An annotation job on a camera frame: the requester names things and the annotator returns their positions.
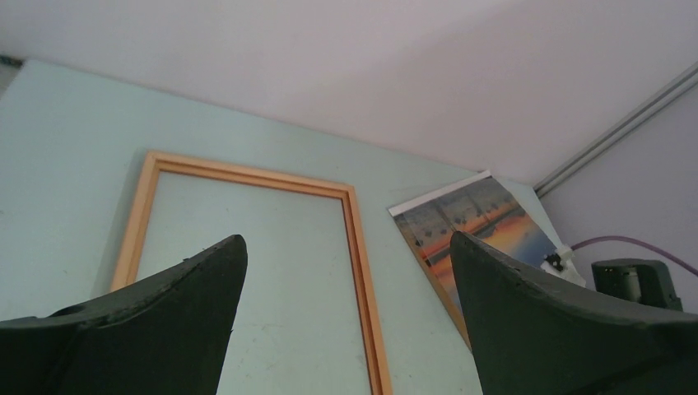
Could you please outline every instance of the painting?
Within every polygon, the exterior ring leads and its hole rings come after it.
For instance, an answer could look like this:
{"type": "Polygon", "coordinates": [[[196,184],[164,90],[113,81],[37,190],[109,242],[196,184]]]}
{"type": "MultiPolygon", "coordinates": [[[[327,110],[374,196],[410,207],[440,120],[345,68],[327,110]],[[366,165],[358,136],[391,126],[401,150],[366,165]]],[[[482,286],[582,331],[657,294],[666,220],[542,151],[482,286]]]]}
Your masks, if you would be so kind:
{"type": "Polygon", "coordinates": [[[449,243],[455,231],[475,235],[528,265],[540,267],[555,245],[514,196],[482,172],[389,208],[395,224],[469,345],[449,243]]]}

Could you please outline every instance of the black plastic part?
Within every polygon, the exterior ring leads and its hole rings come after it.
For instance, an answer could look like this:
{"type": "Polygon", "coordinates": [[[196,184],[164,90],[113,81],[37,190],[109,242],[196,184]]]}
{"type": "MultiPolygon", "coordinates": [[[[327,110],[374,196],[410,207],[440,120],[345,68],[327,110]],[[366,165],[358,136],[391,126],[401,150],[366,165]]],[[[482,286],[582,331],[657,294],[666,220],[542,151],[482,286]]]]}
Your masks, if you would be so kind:
{"type": "Polygon", "coordinates": [[[698,393],[698,316],[619,300],[451,239],[486,395],[698,393]]]}
{"type": "Polygon", "coordinates": [[[0,393],[215,394],[247,270],[231,236],[47,318],[0,323],[0,393]]]}
{"type": "Polygon", "coordinates": [[[648,306],[683,311],[667,265],[645,259],[612,259],[591,265],[596,291],[648,306]]]}

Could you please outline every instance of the empty wooden frame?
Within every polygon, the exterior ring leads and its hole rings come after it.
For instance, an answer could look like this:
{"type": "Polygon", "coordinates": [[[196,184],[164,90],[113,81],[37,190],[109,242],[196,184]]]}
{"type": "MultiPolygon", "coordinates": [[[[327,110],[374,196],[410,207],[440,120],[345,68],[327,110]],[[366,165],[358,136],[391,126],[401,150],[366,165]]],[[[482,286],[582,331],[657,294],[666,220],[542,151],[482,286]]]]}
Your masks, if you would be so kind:
{"type": "Polygon", "coordinates": [[[393,393],[354,187],[214,160],[149,151],[143,164],[141,177],[138,180],[136,196],[133,199],[131,215],[128,218],[126,232],[123,236],[111,290],[132,284],[136,279],[145,243],[148,219],[161,171],[288,192],[306,193],[342,201],[371,393],[374,395],[393,393]]]}

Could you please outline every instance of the cable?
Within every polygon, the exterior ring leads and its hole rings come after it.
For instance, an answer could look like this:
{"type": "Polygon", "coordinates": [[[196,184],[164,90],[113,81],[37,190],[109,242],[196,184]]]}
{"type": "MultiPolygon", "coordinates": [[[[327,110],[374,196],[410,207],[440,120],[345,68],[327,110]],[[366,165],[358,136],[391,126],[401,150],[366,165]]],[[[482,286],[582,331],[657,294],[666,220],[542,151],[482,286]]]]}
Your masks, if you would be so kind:
{"type": "Polygon", "coordinates": [[[655,247],[650,243],[645,243],[642,240],[633,239],[632,237],[616,236],[616,235],[594,237],[592,239],[588,239],[588,240],[579,242],[579,243],[573,245],[571,248],[572,248],[572,251],[575,251],[577,249],[581,249],[581,248],[586,247],[588,245],[601,243],[603,241],[621,241],[623,243],[630,243],[630,244],[634,244],[634,245],[639,245],[640,247],[648,249],[654,253],[658,253],[659,255],[665,257],[666,259],[669,259],[670,261],[676,263],[680,267],[683,267],[684,269],[689,271],[694,276],[698,277],[698,270],[696,270],[693,266],[686,263],[686,261],[680,259],[679,257],[673,255],[672,253],[664,251],[663,249],[661,249],[659,247],[655,247]]]}

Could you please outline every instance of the black object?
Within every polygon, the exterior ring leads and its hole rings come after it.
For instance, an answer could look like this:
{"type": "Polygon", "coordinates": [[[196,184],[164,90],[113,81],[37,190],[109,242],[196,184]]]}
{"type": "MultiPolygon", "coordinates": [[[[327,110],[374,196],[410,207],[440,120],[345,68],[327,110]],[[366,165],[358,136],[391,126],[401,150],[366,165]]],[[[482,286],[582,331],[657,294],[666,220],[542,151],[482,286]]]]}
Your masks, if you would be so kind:
{"type": "Polygon", "coordinates": [[[648,306],[683,311],[667,265],[645,259],[612,259],[591,265],[596,290],[648,306]]]}
{"type": "Polygon", "coordinates": [[[231,236],[47,318],[0,323],[0,393],[215,394],[247,270],[231,236]]]}
{"type": "Polygon", "coordinates": [[[698,316],[587,290],[463,233],[450,251],[486,395],[698,393],[698,316]]]}

